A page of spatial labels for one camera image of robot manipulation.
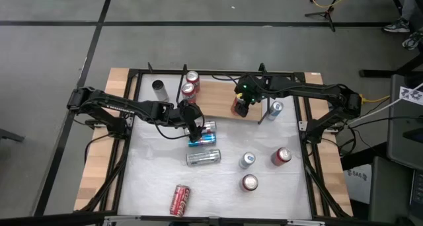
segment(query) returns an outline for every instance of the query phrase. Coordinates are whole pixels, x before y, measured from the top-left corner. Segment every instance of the red soda can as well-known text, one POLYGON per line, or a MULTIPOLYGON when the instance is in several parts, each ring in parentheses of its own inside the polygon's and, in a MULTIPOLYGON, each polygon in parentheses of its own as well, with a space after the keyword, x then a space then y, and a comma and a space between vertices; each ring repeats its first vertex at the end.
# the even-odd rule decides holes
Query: red soda can
POLYGON ((190 192, 191 190, 187 186, 176 186, 171 204, 171 215, 177 217, 182 217, 184 215, 190 192))
POLYGON ((200 92, 200 76, 195 71, 189 71, 186 74, 186 81, 192 83, 196 88, 196 93, 200 92))
POLYGON ((289 162, 291 158, 292 158, 291 151, 286 149, 285 147, 281 147, 272 154, 270 160, 272 161, 273 164, 279 167, 289 162))
POLYGON ((188 101, 188 103, 194 104, 196 102, 196 89, 192 83, 185 83, 181 90, 182 96, 188 101))

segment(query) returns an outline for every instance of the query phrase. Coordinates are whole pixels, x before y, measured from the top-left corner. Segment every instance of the wooden board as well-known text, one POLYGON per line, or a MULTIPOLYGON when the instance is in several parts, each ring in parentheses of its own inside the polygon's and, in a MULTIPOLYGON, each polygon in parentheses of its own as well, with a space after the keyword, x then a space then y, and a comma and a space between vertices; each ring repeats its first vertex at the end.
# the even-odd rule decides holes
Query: wooden board
MULTIPOLYGON (((126 79, 128 76, 129 69, 127 68, 112 68, 110 70, 109 78, 106 86, 106 93, 115 94, 118 96, 123 96, 124 89, 126 86, 126 79)), ((306 73, 306 82, 314 84, 322 84, 322 77, 320 73, 306 73)), ((300 98, 300 109, 301 115, 305 116, 304 102, 300 98)), ((324 100, 310 99, 311 113, 314 118, 320 118, 328 112, 327 102, 324 100)), ((105 129, 96 129, 93 138, 105 134, 105 129)), ((335 140, 335 137, 329 133, 325 133, 324 138, 335 140)), ((80 209, 85 206, 88 201, 95 195, 96 191, 101 187, 104 182, 107 164, 111 154, 111 147, 113 140, 110 138, 104 138, 101 141, 93 143, 91 145, 89 156, 87 159, 87 164, 84 168, 83 177, 81 180, 81 185, 79 187, 79 193, 75 202, 75 209, 80 209)), ((350 205, 350 199, 346 189, 346 183, 344 179, 344 174, 342 171, 342 166, 340 164, 340 158, 338 154, 338 149, 333 143, 323 141, 319 144, 319 154, 321 158, 323 176, 325 180, 325 185, 328 188, 328 191, 332 194, 334 199, 340 204, 342 209, 352 215, 352 209, 350 205)), ((114 186, 110 189, 107 209, 110 209, 110 202, 113 199, 113 189, 114 186)), ((314 193, 316 198, 317 213, 323 215, 321 198, 319 190, 314 187, 314 193)))
POLYGON ((196 104, 205 116, 260 121, 262 118, 261 103, 250 105, 249 113, 245 118, 232 114, 231 107, 236 97, 233 87, 233 83, 202 81, 201 91, 197 94, 196 104))

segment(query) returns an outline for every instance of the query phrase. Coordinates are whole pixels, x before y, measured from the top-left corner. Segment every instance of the white table surface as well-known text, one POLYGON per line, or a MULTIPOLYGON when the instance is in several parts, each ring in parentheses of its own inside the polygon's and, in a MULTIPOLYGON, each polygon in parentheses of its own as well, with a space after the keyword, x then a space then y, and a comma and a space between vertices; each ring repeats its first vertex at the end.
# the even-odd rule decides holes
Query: white table surface
MULTIPOLYGON (((164 82, 176 106, 179 75, 143 75, 139 101, 157 100, 151 88, 157 79, 164 82)), ((210 76, 201 76, 200 80, 217 81, 210 76)), ((154 125, 136 118, 118 214, 169 216, 175 186, 183 184, 192 190, 184 215, 187 217, 311 219, 293 98, 278 100, 284 104, 282 112, 275 121, 265 119, 261 125, 206 116, 206 121, 217 123, 217 143, 211 147, 188 147, 188 138, 167 140, 154 125), (293 157, 276 167, 270 156, 279 147, 287 147, 293 157), (221 162, 186 166, 187 153, 205 149, 220 149, 221 162), (256 155, 256 162, 244 170, 238 161, 247 151, 256 155), (258 179, 253 192, 243 192, 239 187, 246 174, 258 179)), ((262 104, 264 113, 266 101, 262 104)), ((182 129, 161 127, 161 131, 169 137, 183 134, 182 129)))

